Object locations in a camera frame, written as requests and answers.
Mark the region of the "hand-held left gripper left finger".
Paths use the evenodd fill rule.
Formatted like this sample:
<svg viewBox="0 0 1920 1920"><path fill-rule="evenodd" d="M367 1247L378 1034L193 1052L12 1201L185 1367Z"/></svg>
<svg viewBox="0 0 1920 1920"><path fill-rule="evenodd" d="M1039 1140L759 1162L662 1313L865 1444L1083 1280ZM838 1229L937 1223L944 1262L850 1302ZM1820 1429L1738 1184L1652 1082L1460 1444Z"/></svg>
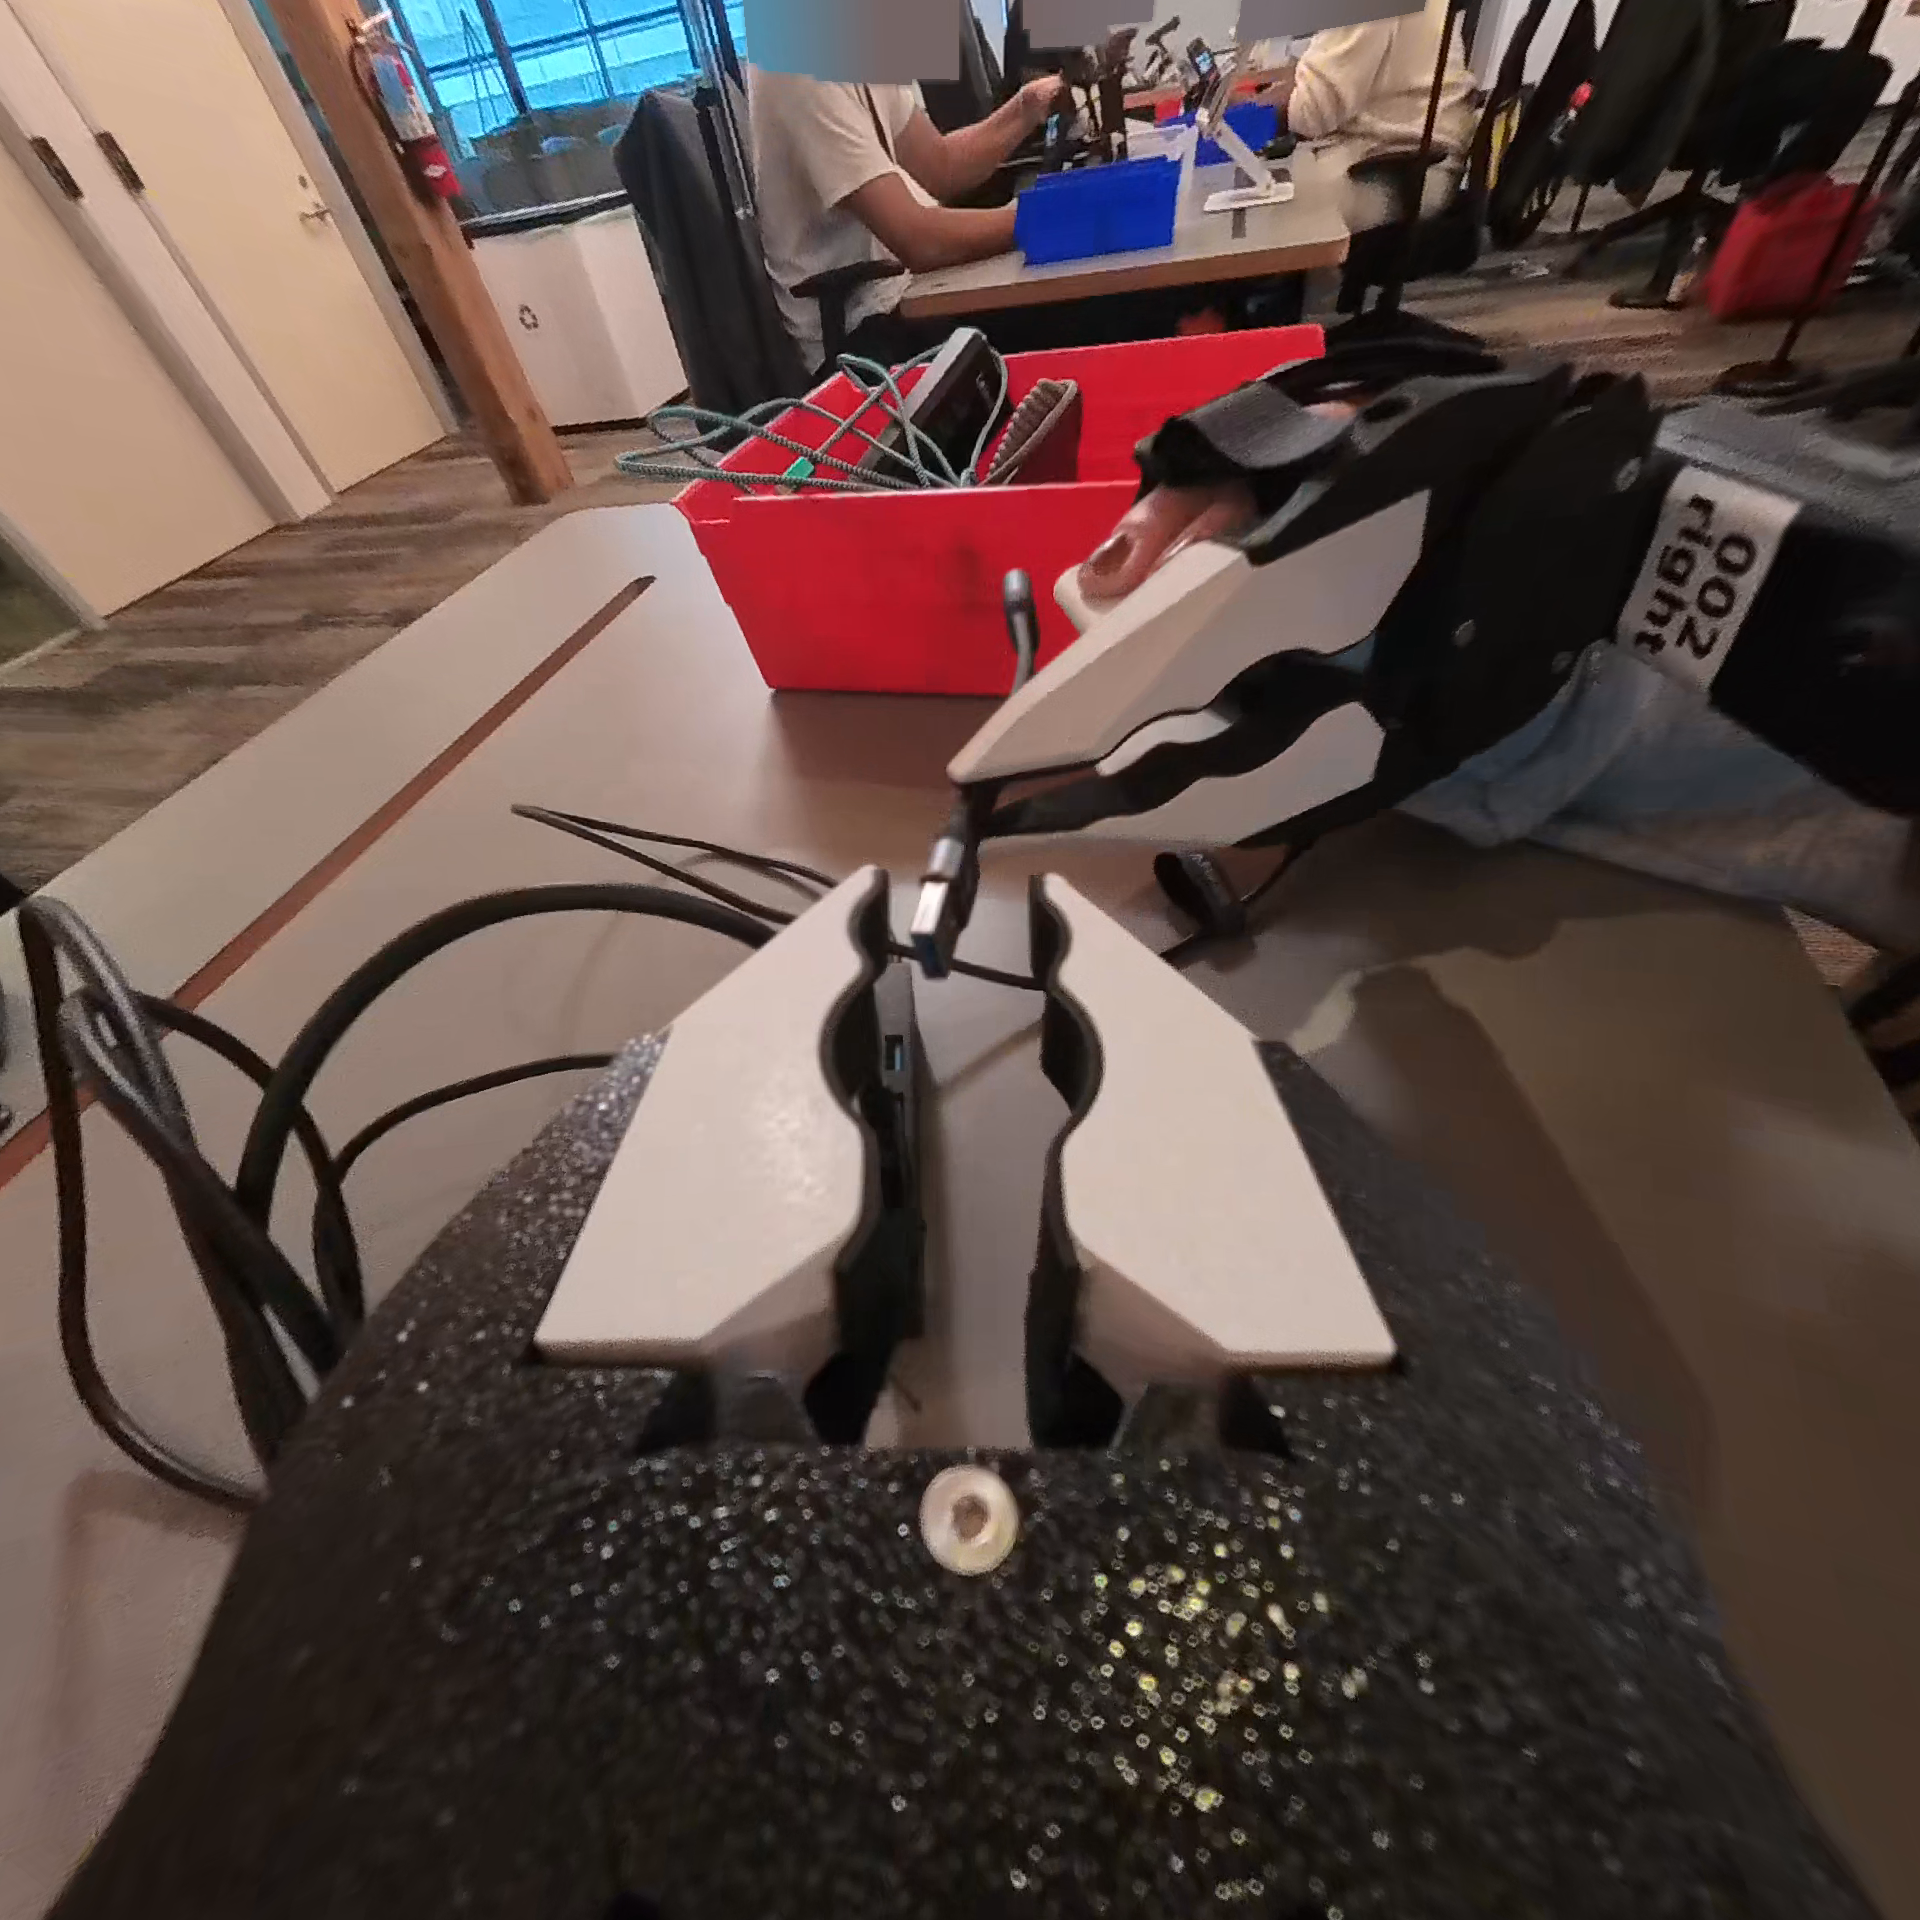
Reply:
<svg viewBox="0 0 1920 1920"><path fill-rule="evenodd" d="M891 892L857 868L673 1022L537 1324L540 1360L886 1388L913 1342L891 1340L874 1272Z"/></svg>

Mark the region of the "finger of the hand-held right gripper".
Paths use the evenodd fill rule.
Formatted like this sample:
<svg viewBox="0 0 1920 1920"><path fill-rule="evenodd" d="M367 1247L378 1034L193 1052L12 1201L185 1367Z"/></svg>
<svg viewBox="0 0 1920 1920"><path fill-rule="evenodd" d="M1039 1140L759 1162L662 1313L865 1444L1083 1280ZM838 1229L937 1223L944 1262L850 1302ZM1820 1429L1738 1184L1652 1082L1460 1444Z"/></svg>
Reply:
<svg viewBox="0 0 1920 1920"><path fill-rule="evenodd" d="M1249 848L1363 790L1383 744L1356 666L1271 661L1210 706L1147 719L1099 759L1009 777L982 815L982 841Z"/></svg>
<svg viewBox="0 0 1920 1920"><path fill-rule="evenodd" d="M1011 694L951 759L975 786L1094 766L1140 729L1215 702L1286 653L1339 655L1368 640L1425 553L1428 492L1256 562L1192 543Z"/></svg>

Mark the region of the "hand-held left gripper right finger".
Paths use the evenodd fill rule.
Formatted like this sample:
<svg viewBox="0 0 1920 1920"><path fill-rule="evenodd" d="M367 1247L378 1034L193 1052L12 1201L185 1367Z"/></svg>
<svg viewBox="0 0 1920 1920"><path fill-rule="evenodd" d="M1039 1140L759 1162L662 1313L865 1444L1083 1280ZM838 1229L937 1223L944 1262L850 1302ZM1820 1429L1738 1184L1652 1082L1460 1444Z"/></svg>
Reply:
<svg viewBox="0 0 1920 1920"><path fill-rule="evenodd" d="M1382 1372L1399 1345L1256 1033L1065 878L1028 886L1048 1146L1034 1402Z"/></svg>

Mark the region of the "black usb hub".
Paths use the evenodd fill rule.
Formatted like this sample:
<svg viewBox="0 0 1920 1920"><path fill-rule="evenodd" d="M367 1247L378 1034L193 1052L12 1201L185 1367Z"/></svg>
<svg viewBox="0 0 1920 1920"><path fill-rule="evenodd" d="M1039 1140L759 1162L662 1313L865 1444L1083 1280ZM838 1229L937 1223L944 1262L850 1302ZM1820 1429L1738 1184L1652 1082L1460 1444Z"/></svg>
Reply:
<svg viewBox="0 0 1920 1920"><path fill-rule="evenodd" d="M881 1149L881 1220L872 1265L891 1313L891 1340L919 1340L927 1325L927 1208L922 1180L922 1105L927 1090L919 973L890 960L874 985L878 1076L868 1118Z"/></svg>

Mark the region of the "red plastic bin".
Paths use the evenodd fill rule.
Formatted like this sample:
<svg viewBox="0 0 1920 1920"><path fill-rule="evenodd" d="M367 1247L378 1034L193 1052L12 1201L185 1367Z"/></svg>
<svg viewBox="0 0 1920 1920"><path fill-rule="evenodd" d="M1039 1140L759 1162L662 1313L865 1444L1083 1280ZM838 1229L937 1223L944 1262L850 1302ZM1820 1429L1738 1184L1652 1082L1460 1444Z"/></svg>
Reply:
<svg viewBox="0 0 1920 1920"><path fill-rule="evenodd" d="M1016 657L1002 624L1002 578L1022 569L1040 604L1040 661L1074 637L1051 586L1115 525L1139 489L1137 444L1170 416L1271 369L1320 356L1314 321L1152 342L1019 351L1006 359L1011 404L1043 378L1078 384L1073 457L1051 481L932 492L784 487L822 448L863 449L834 425L875 433L887 414L848 374L790 402L772 430L792 448L748 438L724 457L750 487L703 478L676 508L737 617L762 678L775 690L863 690L996 696Z"/></svg>

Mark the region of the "person's right hand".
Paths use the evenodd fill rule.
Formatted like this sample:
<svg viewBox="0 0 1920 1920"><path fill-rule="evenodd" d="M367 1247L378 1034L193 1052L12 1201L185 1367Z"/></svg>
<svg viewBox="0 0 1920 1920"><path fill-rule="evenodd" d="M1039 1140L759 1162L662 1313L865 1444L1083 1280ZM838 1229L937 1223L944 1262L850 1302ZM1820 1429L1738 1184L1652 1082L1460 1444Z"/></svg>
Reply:
<svg viewBox="0 0 1920 1920"><path fill-rule="evenodd" d="M1244 484L1154 487L1074 570L1074 586L1090 606L1115 604L1192 543L1230 540L1256 518Z"/></svg>

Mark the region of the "person's jeans leg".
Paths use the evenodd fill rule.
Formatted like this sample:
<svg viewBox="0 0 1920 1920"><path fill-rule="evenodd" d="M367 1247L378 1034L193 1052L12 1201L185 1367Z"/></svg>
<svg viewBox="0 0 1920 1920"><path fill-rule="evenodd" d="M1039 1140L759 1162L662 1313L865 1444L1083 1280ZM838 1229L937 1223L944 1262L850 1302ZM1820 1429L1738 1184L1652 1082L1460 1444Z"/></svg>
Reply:
<svg viewBox="0 0 1920 1920"><path fill-rule="evenodd" d="M1916 822L1743 732L1705 694L1591 649L1524 727L1399 810L1473 848L1536 844L1919 949Z"/></svg>

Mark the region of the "black rectangular device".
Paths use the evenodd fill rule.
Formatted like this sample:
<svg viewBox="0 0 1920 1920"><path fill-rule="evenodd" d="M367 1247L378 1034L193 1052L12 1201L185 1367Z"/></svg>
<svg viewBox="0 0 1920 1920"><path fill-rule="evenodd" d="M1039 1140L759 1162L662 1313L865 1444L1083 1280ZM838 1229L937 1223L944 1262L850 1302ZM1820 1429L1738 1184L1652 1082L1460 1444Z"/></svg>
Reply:
<svg viewBox="0 0 1920 1920"><path fill-rule="evenodd" d="M1011 412L1011 377L982 327L959 327L913 366L919 378L890 400L895 466L923 489L970 487Z"/></svg>

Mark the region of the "wooden office desk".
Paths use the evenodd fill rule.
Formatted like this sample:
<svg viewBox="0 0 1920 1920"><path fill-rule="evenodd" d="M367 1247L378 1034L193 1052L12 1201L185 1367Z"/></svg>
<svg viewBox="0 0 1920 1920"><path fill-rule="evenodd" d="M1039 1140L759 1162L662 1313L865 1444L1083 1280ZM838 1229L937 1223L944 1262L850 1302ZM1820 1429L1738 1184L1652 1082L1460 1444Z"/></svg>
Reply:
<svg viewBox="0 0 1920 1920"><path fill-rule="evenodd" d="M1166 246L1048 265L1028 263L1019 252L1002 252L960 266L913 271L899 308L907 320L946 320L1339 265L1350 253L1351 229L1320 157L1308 151L1275 170L1289 173L1292 198L1208 210L1210 198L1244 188L1246 177L1230 162L1195 167L1185 181Z"/></svg>

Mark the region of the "red bag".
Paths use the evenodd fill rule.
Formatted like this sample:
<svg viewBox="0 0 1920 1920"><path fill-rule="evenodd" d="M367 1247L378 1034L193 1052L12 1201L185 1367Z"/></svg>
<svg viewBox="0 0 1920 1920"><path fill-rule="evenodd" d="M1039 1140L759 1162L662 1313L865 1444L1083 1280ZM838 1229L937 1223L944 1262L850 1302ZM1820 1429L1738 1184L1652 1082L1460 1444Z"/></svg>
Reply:
<svg viewBox="0 0 1920 1920"><path fill-rule="evenodd" d="M1735 210L1696 297L1721 325L1818 312L1862 257L1881 202L1880 190L1825 173L1770 182Z"/></svg>

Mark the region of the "white phone stand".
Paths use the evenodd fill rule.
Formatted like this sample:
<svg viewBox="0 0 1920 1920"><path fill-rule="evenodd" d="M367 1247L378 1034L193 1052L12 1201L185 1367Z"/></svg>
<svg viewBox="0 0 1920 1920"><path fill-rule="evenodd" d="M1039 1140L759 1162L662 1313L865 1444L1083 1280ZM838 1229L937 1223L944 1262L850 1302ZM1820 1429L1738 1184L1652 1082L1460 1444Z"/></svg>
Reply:
<svg viewBox="0 0 1920 1920"><path fill-rule="evenodd" d="M1195 140L1212 140L1223 152L1228 152L1235 169L1232 184L1223 184L1202 196L1202 213L1225 215L1294 200L1297 184L1289 167L1263 157L1263 152L1241 136L1240 128L1230 118L1225 95L1195 108L1194 129Z"/></svg>

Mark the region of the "hanging dark coats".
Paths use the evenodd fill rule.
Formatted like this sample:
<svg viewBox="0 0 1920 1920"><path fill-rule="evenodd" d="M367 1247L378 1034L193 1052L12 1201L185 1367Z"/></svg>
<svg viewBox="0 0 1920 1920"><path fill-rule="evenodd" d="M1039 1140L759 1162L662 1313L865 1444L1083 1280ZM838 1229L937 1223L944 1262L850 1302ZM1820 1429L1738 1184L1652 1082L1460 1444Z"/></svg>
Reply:
<svg viewBox="0 0 1920 1920"><path fill-rule="evenodd" d="M1764 188L1826 173L1881 104L1875 31L1793 33L1798 4L1572 4L1486 190L1492 246L1520 248L1563 192L1619 194L1577 266L1656 233L1679 266Z"/></svg>

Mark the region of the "office chair with dark jacket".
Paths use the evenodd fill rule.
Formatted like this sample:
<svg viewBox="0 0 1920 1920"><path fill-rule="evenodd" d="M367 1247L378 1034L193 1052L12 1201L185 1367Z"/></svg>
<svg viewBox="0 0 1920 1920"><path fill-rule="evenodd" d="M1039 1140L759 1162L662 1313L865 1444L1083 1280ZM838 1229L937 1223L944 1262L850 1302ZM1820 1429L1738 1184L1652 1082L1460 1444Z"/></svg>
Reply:
<svg viewBox="0 0 1920 1920"><path fill-rule="evenodd" d="M616 143L616 173L638 220L691 400L743 416L767 400L802 397L812 377L710 148L695 97L649 89Z"/></svg>

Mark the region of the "large grid window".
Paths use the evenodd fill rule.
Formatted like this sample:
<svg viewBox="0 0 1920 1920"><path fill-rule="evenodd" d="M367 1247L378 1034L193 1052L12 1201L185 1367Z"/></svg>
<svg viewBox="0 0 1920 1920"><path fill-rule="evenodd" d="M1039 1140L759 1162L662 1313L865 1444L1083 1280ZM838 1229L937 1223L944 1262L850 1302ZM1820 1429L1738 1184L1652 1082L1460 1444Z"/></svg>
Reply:
<svg viewBox="0 0 1920 1920"><path fill-rule="evenodd" d="M616 148L651 89L691 94L705 48L748 45L745 7L682 1L386 4L466 210L516 216L619 190Z"/></svg>

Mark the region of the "red fire extinguisher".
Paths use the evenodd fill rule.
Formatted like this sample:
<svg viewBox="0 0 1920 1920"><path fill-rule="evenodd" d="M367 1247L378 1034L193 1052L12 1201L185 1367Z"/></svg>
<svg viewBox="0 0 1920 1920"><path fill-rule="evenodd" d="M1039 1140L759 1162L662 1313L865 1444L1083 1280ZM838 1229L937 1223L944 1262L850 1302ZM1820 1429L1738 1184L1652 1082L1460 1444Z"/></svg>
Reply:
<svg viewBox="0 0 1920 1920"><path fill-rule="evenodd" d="M439 129L391 25L388 14L360 20L353 31L353 69L391 142L415 148L436 140Z"/></svg>

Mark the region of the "white double door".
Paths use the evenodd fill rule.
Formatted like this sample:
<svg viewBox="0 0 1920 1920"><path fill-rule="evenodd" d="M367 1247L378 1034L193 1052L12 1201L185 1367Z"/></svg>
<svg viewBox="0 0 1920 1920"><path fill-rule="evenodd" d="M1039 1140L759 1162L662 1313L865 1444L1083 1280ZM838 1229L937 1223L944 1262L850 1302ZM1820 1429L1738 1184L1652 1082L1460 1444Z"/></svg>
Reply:
<svg viewBox="0 0 1920 1920"><path fill-rule="evenodd" d="M4 556L80 624L454 416L252 4L2 4Z"/></svg>

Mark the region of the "wooden post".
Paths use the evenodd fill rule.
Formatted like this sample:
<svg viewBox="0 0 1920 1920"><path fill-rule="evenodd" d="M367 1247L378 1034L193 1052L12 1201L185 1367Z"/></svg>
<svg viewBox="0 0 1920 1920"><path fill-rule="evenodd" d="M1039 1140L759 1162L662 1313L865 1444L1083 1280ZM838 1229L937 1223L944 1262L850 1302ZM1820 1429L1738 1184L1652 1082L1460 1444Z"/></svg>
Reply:
<svg viewBox="0 0 1920 1920"><path fill-rule="evenodd" d="M353 69L360 4L271 14L505 489L519 505L554 501L571 469L454 210L441 136L401 148L386 135Z"/></svg>

